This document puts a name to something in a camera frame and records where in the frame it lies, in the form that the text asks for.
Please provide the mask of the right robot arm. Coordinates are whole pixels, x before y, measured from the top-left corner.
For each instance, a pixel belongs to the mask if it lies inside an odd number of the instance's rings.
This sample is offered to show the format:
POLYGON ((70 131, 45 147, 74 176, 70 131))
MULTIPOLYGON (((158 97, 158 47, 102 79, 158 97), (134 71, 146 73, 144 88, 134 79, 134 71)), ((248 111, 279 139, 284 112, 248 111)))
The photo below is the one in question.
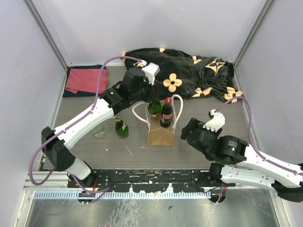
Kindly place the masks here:
POLYGON ((254 150, 237 137, 220 136, 225 117, 215 114, 208 122, 191 118, 180 138, 211 161, 208 182, 246 184, 276 192, 286 201, 303 200, 303 166, 294 165, 254 150))

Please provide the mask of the canvas tote bag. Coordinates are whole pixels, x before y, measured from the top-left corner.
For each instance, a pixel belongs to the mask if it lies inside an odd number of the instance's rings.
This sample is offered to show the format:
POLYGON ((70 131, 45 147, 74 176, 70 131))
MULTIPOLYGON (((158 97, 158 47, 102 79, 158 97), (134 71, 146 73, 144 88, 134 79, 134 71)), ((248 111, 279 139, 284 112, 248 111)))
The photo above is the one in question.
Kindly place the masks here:
POLYGON ((145 102, 139 102, 132 107, 133 115, 138 120, 146 123, 148 126, 148 133, 147 133, 148 146, 167 146, 167 147, 174 146, 176 125, 183 111, 183 99, 180 95, 172 96, 172 108, 173 108, 173 119, 172 119, 173 122, 171 123, 172 125, 168 128, 163 128, 160 125, 160 117, 150 116, 150 114, 148 113, 147 104, 145 102), (180 100, 180 109, 178 114, 176 114, 176 110, 174 106, 174 98, 180 100), (140 105, 144 105, 145 107, 145 115, 146 115, 145 119, 140 117, 135 111, 135 109, 140 105))

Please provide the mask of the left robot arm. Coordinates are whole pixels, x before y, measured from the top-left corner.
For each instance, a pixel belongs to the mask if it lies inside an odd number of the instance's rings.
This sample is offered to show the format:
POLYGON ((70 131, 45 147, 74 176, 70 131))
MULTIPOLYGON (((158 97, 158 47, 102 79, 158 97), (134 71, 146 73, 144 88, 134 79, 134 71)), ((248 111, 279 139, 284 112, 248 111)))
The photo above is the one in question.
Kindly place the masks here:
POLYGON ((75 176, 83 187, 90 187, 96 179, 91 167, 77 158, 71 148, 89 131, 115 117, 138 101, 151 102, 155 92, 158 65, 130 68, 123 80, 108 88, 96 102, 65 124, 41 132, 42 151, 58 172, 75 176))

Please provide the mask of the green bottle front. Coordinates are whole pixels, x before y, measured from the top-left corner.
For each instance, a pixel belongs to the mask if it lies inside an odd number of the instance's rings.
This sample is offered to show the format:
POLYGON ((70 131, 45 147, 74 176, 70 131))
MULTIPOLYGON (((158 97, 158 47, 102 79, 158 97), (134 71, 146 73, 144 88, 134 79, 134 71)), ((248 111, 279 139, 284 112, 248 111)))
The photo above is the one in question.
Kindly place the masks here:
POLYGON ((148 112, 151 117, 158 117, 161 114, 161 103, 158 98, 155 98, 151 103, 148 105, 148 112))

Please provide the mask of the green bottle yellow label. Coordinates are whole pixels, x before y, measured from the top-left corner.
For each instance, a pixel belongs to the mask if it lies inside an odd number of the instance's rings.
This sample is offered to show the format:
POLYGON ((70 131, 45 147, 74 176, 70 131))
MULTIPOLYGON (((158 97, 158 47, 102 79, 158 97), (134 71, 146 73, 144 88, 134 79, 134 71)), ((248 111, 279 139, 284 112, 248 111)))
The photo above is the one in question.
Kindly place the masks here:
POLYGON ((129 128, 127 124, 122 120, 120 116, 115 117, 116 124, 115 124, 115 131, 118 137, 120 138, 127 138, 129 135, 129 128))

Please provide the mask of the cola glass bottle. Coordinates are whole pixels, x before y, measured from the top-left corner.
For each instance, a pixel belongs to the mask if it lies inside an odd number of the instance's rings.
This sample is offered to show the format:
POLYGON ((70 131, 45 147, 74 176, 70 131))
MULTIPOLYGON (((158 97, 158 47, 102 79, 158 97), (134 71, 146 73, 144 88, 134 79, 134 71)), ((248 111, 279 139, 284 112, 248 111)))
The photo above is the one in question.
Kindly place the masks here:
POLYGON ((172 115, 173 115, 172 98, 167 97, 161 111, 161 116, 160 116, 161 127, 168 128, 169 126, 171 126, 172 115))

